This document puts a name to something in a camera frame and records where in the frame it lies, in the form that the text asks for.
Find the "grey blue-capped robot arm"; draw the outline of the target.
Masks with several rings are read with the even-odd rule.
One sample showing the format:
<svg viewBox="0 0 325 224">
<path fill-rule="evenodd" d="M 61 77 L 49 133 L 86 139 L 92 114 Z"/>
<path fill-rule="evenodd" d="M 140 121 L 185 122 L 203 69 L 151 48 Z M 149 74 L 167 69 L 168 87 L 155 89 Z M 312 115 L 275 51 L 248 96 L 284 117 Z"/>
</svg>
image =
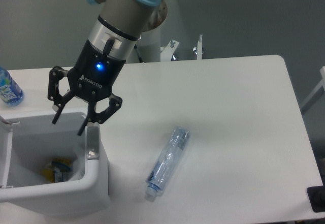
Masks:
<svg viewBox="0 0 325 224">
<path fill-rule="evenodd" d="M 72 98 L 88 104 L 78 133 L 91 123 L 104 123 L 121 108 L 112 87 L 162 0 L 89 0 L 103 8 L 76 61 L 69 70 L 55 66 L 49 73 L 48 99 L 56 123 Z"/>
</svg>

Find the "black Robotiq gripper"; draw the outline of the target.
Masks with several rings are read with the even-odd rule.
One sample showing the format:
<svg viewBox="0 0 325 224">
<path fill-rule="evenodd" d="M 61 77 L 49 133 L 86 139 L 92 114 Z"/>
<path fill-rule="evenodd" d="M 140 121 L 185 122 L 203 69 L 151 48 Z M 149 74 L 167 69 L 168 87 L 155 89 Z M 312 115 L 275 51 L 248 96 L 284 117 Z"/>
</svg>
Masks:
<svg viewBox="0 0 325 224">
<path fill-rule="evenodd" d="M 52 124 L 56 124 L 65 105 L 74 97 L 88 102 L 86 117 L 77 135 L 81 136 L 89 123 L 103 124 L 122 106 L 122 98 L 112 93 L 113 84 L 118 77 L 125 60 L 109 55 L 115 43 L 109 39 L 102 52 L 95 49 L 90 41 L 86 41 L 76 64 L 69 71 L 55 66 L 49 72 L 48 100 L 53 102 L 56 112 Z M 70 90 L 61 95 L 59 82 L 68 77 Z M 109 106 L 102 112 L 96 112 L 96 104 L 103 99 L 109 99 Z"/>
</svg>

